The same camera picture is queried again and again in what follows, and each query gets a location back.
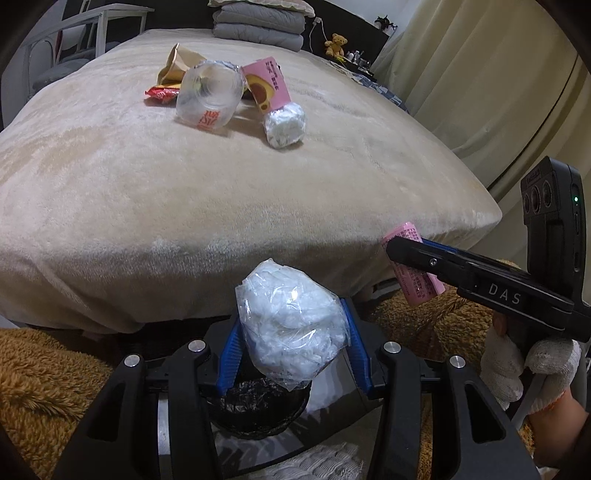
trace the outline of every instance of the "beige curtain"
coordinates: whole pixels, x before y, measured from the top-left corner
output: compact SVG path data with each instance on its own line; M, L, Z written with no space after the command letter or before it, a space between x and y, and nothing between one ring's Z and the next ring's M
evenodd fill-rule
M499 203L474 251L525 267L519 181L544 155L577 167L591 196L591 78L535 0L423 0L374 72Z

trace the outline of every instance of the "red snack wrapper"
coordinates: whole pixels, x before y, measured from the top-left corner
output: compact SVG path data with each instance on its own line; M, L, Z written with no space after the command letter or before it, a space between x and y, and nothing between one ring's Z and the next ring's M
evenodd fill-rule
M174 100L178 96L178 88L168 87L152 87L150 90L146 90L145 94L150 98L156 98L162 103L168 103L170 100Z

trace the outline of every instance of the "beige fleece blanket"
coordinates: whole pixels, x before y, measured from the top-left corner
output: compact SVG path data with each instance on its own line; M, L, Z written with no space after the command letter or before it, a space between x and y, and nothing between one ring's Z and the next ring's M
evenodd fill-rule
M254 105L222 132L144 101L172 46L237 64L274 56L308 115L267 144ZM0 314L95 332L229 313L272 257L339 295L384 277L379 240L412 221L470 247L501 218L409 115L306 52L154 30L35 95L0 134Z

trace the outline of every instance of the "plastic cup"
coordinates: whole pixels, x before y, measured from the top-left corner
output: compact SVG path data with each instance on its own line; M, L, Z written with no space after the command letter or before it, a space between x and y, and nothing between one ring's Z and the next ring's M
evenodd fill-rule
M238 66L204 60L185 73L177 97L177 115L205 130L226 125L242 98L244 76Z

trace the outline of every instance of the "hand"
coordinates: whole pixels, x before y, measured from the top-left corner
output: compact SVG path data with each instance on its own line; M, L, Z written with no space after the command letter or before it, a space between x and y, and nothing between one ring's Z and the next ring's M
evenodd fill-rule
M547 378L535 399L530 414L540 411L558 400L570 386L579 366L581 349L577 342L563 338L550 338L537 342L525 361L521 352L507 336L506 317L494 313L492 326L486 334L485 352L480 361L480 377L506 410L509 403L523 395L519 376L525 367Z

